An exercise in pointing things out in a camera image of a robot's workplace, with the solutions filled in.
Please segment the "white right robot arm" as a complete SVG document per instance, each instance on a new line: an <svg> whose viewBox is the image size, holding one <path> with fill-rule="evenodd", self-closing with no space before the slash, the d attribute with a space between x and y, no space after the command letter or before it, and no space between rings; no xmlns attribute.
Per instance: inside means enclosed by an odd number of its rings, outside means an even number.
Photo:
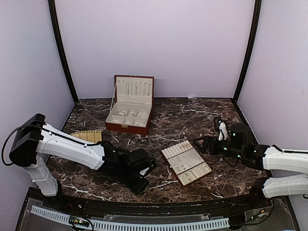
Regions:
<svg viewBox="0 0 308 231"><path fill-rule="evenodd" d="M233 134L230 140L203 136L193 140L193 144L203 154L222 155L236 158L242 165L256 170L285 170L298 175L273 178L264 177L255 181L245 204L250 209L257 208L264 198L298 195L308 197L308 152L281 149L276 145L261 145L243 141Z"/></svg>

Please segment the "red wooden jewelry box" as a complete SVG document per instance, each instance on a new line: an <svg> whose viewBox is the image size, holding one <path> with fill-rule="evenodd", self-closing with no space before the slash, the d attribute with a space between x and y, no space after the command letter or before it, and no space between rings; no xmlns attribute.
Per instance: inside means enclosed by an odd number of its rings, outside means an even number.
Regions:
<svg viewBox="0 0 308 231"><path fill-rule="evenodd" d="M147 135L153 115L154 77L115 75L106 128Z"/></svg>

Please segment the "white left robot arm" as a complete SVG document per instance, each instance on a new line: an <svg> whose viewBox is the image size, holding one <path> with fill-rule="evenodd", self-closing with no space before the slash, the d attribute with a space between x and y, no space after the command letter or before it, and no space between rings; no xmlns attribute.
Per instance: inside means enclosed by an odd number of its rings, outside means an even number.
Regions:
<svg viewBox="0 0 308 231"><path fill-rule="evenodd" d="M144 191L149 183L145 176L156 167L156 160L144 149L130 152L108 141L89 142L76 138L47 124L42 114L34 115L10 134L15 136L9 153L10 164L23 167L58 210L68 206L68 199L60 193L62 187L47 168L42 154L58 156L117 177L135 194Z"/></svg>

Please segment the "brown jewelry display tray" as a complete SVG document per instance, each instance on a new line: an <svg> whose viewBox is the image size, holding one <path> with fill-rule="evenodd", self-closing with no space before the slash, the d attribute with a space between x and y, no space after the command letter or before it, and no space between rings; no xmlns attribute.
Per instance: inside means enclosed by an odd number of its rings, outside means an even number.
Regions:
<svg viewBox="0 0 308 231"><path fill-rule="evenodd" d="M189 141L183 141L161 150L179 183L186 187L212 172Z"/></svg>

